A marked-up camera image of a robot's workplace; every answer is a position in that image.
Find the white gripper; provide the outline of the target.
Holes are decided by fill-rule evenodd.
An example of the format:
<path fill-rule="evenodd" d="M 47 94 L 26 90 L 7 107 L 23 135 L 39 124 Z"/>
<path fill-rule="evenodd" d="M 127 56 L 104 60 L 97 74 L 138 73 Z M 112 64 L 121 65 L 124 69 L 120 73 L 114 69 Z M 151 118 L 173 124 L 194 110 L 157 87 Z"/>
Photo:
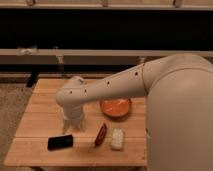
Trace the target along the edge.
<path fill-rule="evenodd" d="M 77 106 L 77 107 L 65 107 L 63 109 L 63 128 L 62 133 L 66 134 L 67 130 L 70 128 L 70 121 L 69 120 L 77 120 L 84 116 L 83 107 Z M 76 122 L 76 129 L 82 131 L 83 130 L 83 120 L 78 120 Z"/>

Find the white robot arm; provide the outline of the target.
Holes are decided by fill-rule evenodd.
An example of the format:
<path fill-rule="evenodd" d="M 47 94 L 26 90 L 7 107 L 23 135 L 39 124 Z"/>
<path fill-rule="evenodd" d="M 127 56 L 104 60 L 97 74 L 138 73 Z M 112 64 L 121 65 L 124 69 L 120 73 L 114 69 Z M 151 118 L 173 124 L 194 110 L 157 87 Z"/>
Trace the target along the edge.
<path fill-rule="evenodd" d="M 56 94 L 74 122 L 87 102 L 146 97 L 149 171 L 213 171 L 213 63 L 178 54 L 85 84 L 70 79 Z"/>

